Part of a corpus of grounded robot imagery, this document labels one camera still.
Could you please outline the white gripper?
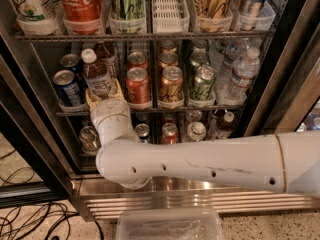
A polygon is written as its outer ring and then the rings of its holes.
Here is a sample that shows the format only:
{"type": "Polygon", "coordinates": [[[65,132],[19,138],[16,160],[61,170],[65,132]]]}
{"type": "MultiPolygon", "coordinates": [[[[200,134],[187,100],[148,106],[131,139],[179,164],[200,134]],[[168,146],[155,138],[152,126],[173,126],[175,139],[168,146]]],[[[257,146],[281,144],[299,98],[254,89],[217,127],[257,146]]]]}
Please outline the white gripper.
{"type": "Polygon", "coordinates": [[[111,86],[109,94],[111,98],[102,101],[90,89],[85,91],[86,102],[89,108],[93,109],[90,114],[91,121],[97,131],[101,131],[103,128],[125,130],[131,126],[129,106],[124,101],[119,81],[112,78],[111,86]]]}

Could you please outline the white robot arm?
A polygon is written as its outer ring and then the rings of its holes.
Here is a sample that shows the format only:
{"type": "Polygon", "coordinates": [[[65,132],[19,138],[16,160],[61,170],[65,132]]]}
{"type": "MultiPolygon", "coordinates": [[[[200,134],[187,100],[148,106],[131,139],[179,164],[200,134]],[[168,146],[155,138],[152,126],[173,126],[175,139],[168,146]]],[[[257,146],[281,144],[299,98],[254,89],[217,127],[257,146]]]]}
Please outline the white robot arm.
{"type": "Polygon", "coordinates": [[[144,144],[118,82],[102,99],[86,91],[106,179],[138,189],[167,176],[271,192],[320,196],[320,132],[305,131],[168,145],[144,144]]]}

